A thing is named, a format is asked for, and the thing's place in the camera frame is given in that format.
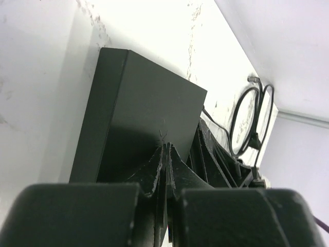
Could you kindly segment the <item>black network switch box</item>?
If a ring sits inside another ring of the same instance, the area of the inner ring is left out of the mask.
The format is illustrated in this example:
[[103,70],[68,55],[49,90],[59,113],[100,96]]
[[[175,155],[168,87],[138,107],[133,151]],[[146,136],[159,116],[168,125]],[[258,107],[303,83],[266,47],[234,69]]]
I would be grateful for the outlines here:
[[70,174],[106,183],[172,143],[188,159],[207,91],[127,49],[100,49]]

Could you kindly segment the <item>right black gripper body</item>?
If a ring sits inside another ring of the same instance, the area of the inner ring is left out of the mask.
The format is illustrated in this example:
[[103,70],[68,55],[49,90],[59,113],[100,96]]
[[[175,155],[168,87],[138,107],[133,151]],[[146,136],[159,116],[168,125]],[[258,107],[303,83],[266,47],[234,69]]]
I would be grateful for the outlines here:
[[187,166],[215,188],[267,188],[259,170],[233,158],[218,143],[203,119],[198,122]]

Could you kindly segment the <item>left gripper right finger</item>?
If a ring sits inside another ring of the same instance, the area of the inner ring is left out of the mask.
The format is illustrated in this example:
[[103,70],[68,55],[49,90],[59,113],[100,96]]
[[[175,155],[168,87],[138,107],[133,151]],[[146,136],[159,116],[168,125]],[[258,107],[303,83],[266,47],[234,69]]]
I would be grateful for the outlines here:
[[173,246],[196,246],[205,220],[200,214],[201,193],[214,187],[201,179],[180,158],[172,143],[166,147],[167,210],[169,236]]

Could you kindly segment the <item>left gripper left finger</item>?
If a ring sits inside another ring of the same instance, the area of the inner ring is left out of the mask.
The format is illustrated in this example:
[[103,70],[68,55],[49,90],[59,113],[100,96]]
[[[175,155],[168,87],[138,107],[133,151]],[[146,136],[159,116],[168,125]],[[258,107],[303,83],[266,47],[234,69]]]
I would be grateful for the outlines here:
[[167,230],[166,144],[158,147],[127,183],[138,186],[128,246],[161,246]]

